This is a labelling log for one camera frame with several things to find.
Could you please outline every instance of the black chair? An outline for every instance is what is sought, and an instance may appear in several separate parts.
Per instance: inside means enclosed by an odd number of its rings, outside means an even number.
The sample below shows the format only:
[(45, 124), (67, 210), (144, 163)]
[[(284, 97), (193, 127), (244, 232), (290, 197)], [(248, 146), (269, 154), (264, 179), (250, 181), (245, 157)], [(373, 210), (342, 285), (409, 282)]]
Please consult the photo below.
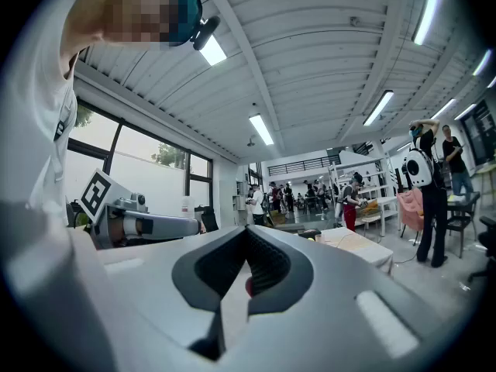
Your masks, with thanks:
[(205, 210), (201, 214), (201, 221), (203, 222), (203, 225), (205, 226), (205, 230), (207, 231), (207, 233), (219, 230), (219, 227), (217, 226), (217, 221), (215, 220), (214, 208), (205, 207)]
[(474, 277), (487, 277), (494, 273), (496, 267), (496, 222), (487, 216), (481, 216), (480, 221), (487, 226), (487, 232), (479, 234), (479, 242), (487, 248), (486, 256), (489, 258), (486, 270), (472, 273), (468, 276), (468, 282), (472, 282)]

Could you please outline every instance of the white t-shirt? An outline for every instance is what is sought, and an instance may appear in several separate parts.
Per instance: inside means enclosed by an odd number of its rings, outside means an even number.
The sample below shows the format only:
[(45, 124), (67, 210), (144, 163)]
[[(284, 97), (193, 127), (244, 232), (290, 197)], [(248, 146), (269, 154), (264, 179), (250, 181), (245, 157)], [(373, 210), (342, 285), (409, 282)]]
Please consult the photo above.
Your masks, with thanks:
[[(66, 224), (64, 165), (77, 101), (74, 69), (66, 80), (59, 61), (64, 23), (75, 1), (40, 5), (0, 78), (0, 199), (42, 208)], [(61, 111), (64, 131), (54, 141)]]
[(253, 214), (263, 215), (264, 209), (262, 208), (262, 202), (264, 202), (264, 193), (262, 193), (260, 190), (255, 191), (255, 194), (253, 194), (253, 200), (257, 202), (255, 204), (255, 208), (253, 209)]

